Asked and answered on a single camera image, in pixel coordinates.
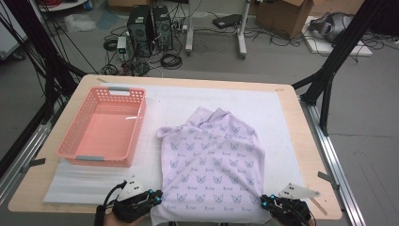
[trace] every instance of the metal stand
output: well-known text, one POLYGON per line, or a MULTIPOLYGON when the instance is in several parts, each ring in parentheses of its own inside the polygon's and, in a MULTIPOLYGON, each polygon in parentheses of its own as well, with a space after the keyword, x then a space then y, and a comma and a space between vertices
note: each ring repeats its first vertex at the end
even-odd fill
MULTIPOLYGON (((241 21, 240 28, 238 29, 238 32, 237 32, 238 45, 240 47, 240 57, 242 59, 245 59, 247 57, 247 47, 246 47, 246 42, 244 39, 244 30, 246 28, 249 6, 250 6, 250 0, 246 0, 246 3, 244 5, 243 18, 241 21)), ((193 14, 194 14, 194 11, 192 9, 191 1, 189 0, 188 1, 188 16, 187 16, 187 19, 188 19, 187 36, 186 36, 186 41, 185 41, 185 51, 187 52, 188 56, 191 56, 191 51, 193 51, 193 40, 194 40, 193 14)))
POLYGON ((328 136, 327 118, 334 76, 387 2, 388 0, 365 0, 322 68, 317 73, 293 84, 294 89, 299 89, 311 83, 306 93, 300 96, 301 101, 308 105, 316 105, 317 99, 323 93, 319 123, 325 136, 328 136))
POLYGON ((246 0, 246 4, 244 5, 243 19, 241 21, 241 26, 237 33, 238 45, 240 46, 240 57, 242 59, 245 59, 247 57, 247 47, 246 47, 246 41, 244 39, 244 30, 246 29, 249 6, 250 6, 250 0, 246 0))
POLYGON ((337 189, 340 193, 341 201, 346 209, 346 214, 352 225, 365 226, 363 215, 360 212, 358 203, 355 200, 355 196, 346 180, 345 173, 341 167, 340 160, 338 159, 335 149, 332 145, 331 139, 324 136, 324 132, 317 126, 317 122, 320 120, 320 114, 316 106, 307 105, 305 106, 311 117, 311 122, 314 126, 315 135, 319 140, 319 144, 322 148, 326 162, 328 163, 328 170, 331 179, 331 183, 334 189, 337 189))

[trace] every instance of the concrete floor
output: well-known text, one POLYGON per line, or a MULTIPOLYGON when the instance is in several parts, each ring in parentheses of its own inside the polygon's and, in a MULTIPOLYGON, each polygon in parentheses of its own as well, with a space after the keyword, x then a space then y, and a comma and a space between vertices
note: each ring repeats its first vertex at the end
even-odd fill
MULTIPOLYGON (((80 8, 63 11, 58 18, 71 13, 86 13, 95 22, 111 16, 104 29, 70 34, 74 43, 98 71, 104 65, 103 37, 110 30, 126 24, 125 17, 113 17, 107 10, 80 8)), ((196 19, 196 24, 212 27, 212 15, 196 19)), ((253 18, 248 25, 253 27, 253 18)), ((191 78, 256 83, 293 84, 315 73, 326 58, 311 54, 305 43, 300 46, 277 46, 269 36, 246 39, 247 59, 238 56, 235 37, 215 33, 195 35, 194 53, 182 51, 183 66, 176 71, 160 68, 163 77, 191 78)), ((61 36, 72 64, 92 73, 93 70, 61 36)), ((372 57, 348 58, 334 80, 329 110, 328 131, 343 166, 346 178, 367 225, 399 225, 399 51, 385 47, 373 50, 372 57)), ((0 157, 20 135, 44 98, 38 79, 28 60, 0 61, 0 157)), ((160 77, 152 70, 148 76, 160 77)), ((299 89, 302 94, 306 89, 299 89)), ((2 225, 88 225, 93 216, 71 214, 10 213, 8 200, 0 207, 2 225)), ((339 221, 317 221, 317 225, 348 225, 339 221)))

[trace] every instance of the metal frame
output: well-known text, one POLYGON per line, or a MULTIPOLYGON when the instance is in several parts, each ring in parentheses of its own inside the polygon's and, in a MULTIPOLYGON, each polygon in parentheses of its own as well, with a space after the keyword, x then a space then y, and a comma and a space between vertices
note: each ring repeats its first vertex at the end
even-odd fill
MULTIPOLYGON (((59 99, 58 103, 63 103, 65 100, 59 99)), ((54 112, 60 113, 62 111, 61 105, 55 105, 54 112)), ((19 179, 29 170, 31 161, 35 159, 41 146, 46 141, 54 124, 56 123, 59 114, 53 115, 50 120, 42 120, 37 126, 32 136, 24 144, 24 147, 15 157, 6 173, 1 177, 0 182, 0 205, 3 204, 10 191, 17 184, 19 179)))
POLYGON ((319 124, 325 136, 328 136, 327 120, 334 76, 387 3, 388 0, 365 0, 345 32, 339 37, 322 68, 317 73, 293 84, 294 89, 311 84, 306 93, 301 95, 301 100, 308 105, 316 105, 317 99, 323 93, 319 124))
POLYGON ((360 212, 358 203, 356 202, 349 183, 346 180, 345 173, 343 172, 340 160, 335 153, 331 139, 324 135, 323 129, 318 125, 318 122, 320 121, 320 113, 317 107, 313 105, 307 105, 306 109, 309 111, 311 116, 311 123, 320 142, 324 158, 328 163, 328 169, 330 171, 333 183, 338 185, 340 196, 349 220, 351 221, 352 225, 365 226, 366 223, 363 219, 363 215, 360 212))

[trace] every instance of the butterfly print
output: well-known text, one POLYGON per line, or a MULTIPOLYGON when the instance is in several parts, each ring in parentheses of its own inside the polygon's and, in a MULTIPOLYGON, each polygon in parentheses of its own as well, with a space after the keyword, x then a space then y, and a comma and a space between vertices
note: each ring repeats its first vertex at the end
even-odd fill
POLYGON ((251 144, 251 145, 246 144, 247 151, 252 152, 254 148, 255 148, 254 144, 251 144))
POLYGON ((198 182, 199 184, 205 183, 205 176, 203 176, 203 177, 197 176, 197 182, 198 182))
POLYGON ((203 194, 203 195, 196 194, 196 200, 197 200, 197 202, 203 202, 205 200, 205 194, 203 194))
POLYGON ((252 135, 255 134, 255 130, 247 129, 247 134, 250 135, 250 136, 252 136, 252 135))
POLYGON ((238 177, 230 177, 230 180, 234 185, 238 184, 238 177))
POLYGON ((253 179, 247 178, 247 177, 246 177, 246 179, 247 179, 247 182, 248 182, 248 184, 249 184, 250 186, 253 186, 253 185, 254 185, 253 179))
POLYGON ((215 164, 215 166, 220 166, 222 164, 222 159, 221 158, 218 158, 218 159, 214 158, 214 164, 215 164))
POLYGON ((232 132, 237 134, 238 132, 240 132, 241 127, 232 127, 232 132))
POLYGON ((186 196, 187 196, 187 194, 184 194, 184 195, 177 194, 177 201, 178 202, 184 202, 186 196))
POLYGON ((207 149, 209 148, 210 145, 211 145, 210 143, 207 143, 207 144, 201 143, 201 146, 202 146, 202 149, 203 149, 203 150, 207 150, 207 149))
POLYGON ((188 151, 193 151, 193 149, 194 149, 194 143, 192 143, 192 144, 185 144, 185 148, 188 150, 188 151))
POLYGON ((190 175, 182 175, 182 183, 186 183, 188 181, 188 177, 190 177, 190 175))
POLYGON ((252 168, 252 167, 253 167, 253 161, 251 161, 251 162, 245 161, 245 162, 246 162, 246 166, 247 166, 248 168, 252 168))
POLYGON ((220 125, 219 128, 220 128, 221 131, 226 131, 227 125, 226 126, 220 125))
POLYGON ((254 197, 254 196, 249 196, 250 201, 254 204, 260 204, 261 200, 258 197, 254 197))
POLYGON ((220 184, 220 183, 222 183, 222 178, 223 178, 223 176, 220 176, 220 177, 215 177, 215 176, 214 176, 214 182, 215 182, 215 184, 220 184))
POLYGON ((203 166, 203 165, 205 165, 205 163, 206 163, 206 158, 201 158, 200 157, 199 158, 199 164, 203 166))
POLYGON ((231 195, 231 197, 232 197, 232 202, 237 203, 237 204, 241 203, 241 196, 231 195))
POLYGON ((179 163, 179 161, 172 162, 172 161, 170 160, 170 166, 171 166, 172 168, 176 168, 178 163, 179 163))
POLYGON ((222 149, 222 148, 223 148, 223 144, 224 144, 224 142, 217 143, 217 144, 216 144, 216 147, 217 147, 218 149, 222 149))
POLYGON ((177 144, 171 143, 170 146, 171 146, 172 150, 174 150, 174 151, 179 149, 179 144, 178 143, 177 144))
POLYGON ((217 202, 217 203, 223 203, 223 195, 221 195, 221 196, 214 195, 214 199, 215 199, 215 202, 217 202))
POLYGON ((230 148, 232 151, 237 151, 239 146, 240 146, 240 143, 236 143, 236 144, 230 143, 230 148))
POLYGON ((232 161, 232 160, 230 159, 230 166, 236 167, 236 166, 237 166, 237 163, 238 163, 238 160, 232 161))

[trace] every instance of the black pole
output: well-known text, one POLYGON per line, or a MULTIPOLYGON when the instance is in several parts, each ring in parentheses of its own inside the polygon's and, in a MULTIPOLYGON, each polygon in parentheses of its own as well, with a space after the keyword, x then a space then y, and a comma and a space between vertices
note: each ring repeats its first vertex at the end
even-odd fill
POLYGON ((32 53, 29 51, 29 48, 27 48, 25 43, 15 32, 12 24, 9 24, 8 21, 3 18, 0 18, 0 24, 2 24, 14 39, 24 48, 34 65, 35 70, 45 77, 46 84, 44 94, 46 99, 44 105, 40 108, 32 121, 25 127, 6 155, 1 159, 0 178, 8 170, 8 167, 14 161, 15 157, 18 156, 22 147, 29 140, 37 126, 41 122, 49 120, 54 114, 54 103, 58 97, 60 95, 69 97, 73 94, 77 87, 77 82, 73 79, 71 73, 80 77, 86 75, 85 72, 74 67, 59 56, 56 47, 53 45, 50 37, 44 30, 44 27, 39 21, 29 0, 2 0, 2 2, 6 4, 19 26, 32 42, 35 50, 40 55, 31 55, 32 53))
POLYGON ((308 105, 316 105, 317 99, 324 93, 320 126, 325 136, 328 136, 327 118, 334 76, 388 1, 365 0, 352 22, 338 39, 322 68, 317 73, 293 84, 294 89, 311 84, 308 90, 301 95, 301 100, 308 105))

